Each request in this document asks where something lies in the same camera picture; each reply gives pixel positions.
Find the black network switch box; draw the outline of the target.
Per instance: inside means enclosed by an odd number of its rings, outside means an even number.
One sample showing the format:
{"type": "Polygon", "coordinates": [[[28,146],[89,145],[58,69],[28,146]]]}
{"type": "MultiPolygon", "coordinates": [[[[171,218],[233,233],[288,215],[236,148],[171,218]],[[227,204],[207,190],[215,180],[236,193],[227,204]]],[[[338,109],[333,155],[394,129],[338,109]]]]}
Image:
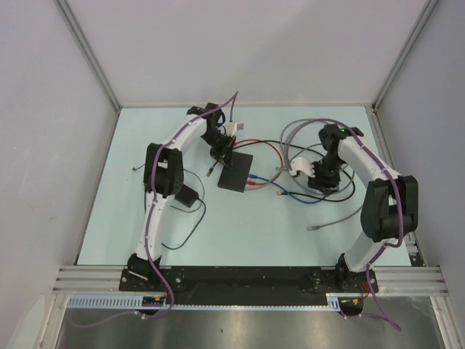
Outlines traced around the black network switch box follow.
{"type": "Polygon", "coordinates": [[[217,187],[239,193],[245,191],[253,156],[247,153],[232,152],[232,166],[223,168],[217,187]]]}

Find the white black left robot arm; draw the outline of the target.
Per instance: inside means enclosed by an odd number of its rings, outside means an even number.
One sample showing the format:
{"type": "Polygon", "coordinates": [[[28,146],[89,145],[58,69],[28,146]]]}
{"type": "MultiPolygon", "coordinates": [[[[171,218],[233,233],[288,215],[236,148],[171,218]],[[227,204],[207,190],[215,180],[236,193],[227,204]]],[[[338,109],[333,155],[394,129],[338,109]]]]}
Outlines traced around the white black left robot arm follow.
{"type": "Polygon", "coordinates": [[[191,107],[176,132],[160,144],[147,147],[144,186],[146,209],[144,230],[127,262],[128,272],[144,290],[155,289],[161,281],[156,269],[161,258],[161,223],[165,211],[184,185],[183,156],[194,141],[202,139],[210,146],[210,157],[226,168],[233,163],[236,125],[226,122],[223,105],[208,103],[191,107]]]}

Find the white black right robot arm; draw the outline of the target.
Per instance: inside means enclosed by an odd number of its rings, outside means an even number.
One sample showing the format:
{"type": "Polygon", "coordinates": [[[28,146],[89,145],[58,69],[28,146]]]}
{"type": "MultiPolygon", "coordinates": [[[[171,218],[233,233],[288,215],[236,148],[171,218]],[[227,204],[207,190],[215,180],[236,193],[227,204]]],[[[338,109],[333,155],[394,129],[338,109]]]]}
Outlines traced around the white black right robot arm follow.
{"type": "Polygon", "coordinates": [[[326,119],[318,137],[326,151],[311,164],[307,184],[328,196],[339,186],[339,171],[349,165],[365,186],[360,224],[362,231],[335,267],[334,283],[351,292],[370,280],[370,267],[387,248],[398,248],[405,235],[417,229],[419,184],[413,176],[393,170],[364,143],[363,133],[340,121],[326,119]]]}

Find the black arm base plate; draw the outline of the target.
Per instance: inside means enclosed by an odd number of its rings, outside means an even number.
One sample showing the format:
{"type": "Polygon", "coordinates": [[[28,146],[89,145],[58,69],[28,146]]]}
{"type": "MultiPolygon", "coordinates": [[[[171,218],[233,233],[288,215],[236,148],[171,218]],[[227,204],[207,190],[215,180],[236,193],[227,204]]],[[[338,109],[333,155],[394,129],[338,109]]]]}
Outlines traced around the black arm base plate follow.
{"type": "Polygon", "coordinates": [[[343,271],[341,267],[235,267],[171,266],[160,269],[181,300],[253,300],[270,302],[314,299],[319,294],[362,294],[368,287],[378,291],[374,271],[343,271]]]}

